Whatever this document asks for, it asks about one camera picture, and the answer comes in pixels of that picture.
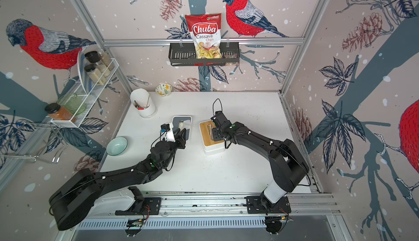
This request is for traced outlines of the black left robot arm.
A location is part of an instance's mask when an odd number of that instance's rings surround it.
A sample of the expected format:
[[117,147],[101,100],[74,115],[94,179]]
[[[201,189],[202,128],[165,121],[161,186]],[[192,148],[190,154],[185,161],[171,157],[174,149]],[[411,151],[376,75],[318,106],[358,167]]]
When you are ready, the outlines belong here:
[[185,148],[186,133],[186,129],[177,129],[173,142],[157,142],[146,159],[134,166],[108,172],[78,171],[49,198],[57,228],[64,231],[82,222],[96,199],[105,194],[155,180],[168,169],[176,151]]

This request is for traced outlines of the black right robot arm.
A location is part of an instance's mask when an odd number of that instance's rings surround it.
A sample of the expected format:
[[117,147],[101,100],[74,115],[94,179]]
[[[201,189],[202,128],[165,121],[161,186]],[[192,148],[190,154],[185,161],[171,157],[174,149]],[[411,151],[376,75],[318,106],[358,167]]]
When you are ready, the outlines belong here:
[[218,136],[225,141],[225,148],[231,144],[247,147],[269,161],[273,181],[261,193],[260,203],[269,210],[287,193],[291,193],[308,175],[309,166],[296,144],[270,139],[256,133],[244,124],[230,122],[222,111],[216,111],[211,118],[216,126]]

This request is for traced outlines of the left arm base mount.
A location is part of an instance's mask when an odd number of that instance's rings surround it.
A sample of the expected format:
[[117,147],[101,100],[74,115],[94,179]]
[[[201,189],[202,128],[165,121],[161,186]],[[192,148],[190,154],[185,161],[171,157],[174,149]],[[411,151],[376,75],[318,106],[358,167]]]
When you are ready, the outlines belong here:
[[141,216],[139,219],[129,219],[125,233],[128,237],[135,237],[148,222],[151,215],[158,215],[161,207],[161,197],[144,197],[136,186],[128,188],[134,195],[133,204],[126,210],[116,210],[116,216]]

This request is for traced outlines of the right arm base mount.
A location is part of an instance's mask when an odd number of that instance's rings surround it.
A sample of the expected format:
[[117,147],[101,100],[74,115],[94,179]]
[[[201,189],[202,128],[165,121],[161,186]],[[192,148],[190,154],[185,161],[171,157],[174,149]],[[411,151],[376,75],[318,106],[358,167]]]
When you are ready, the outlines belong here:
[[271,203],[263,194],[247,196],[245,206],[248,214],[265,216],[266,231],[271,234],[279,234],[290,219],[291,207],[286,196],[276,203]]

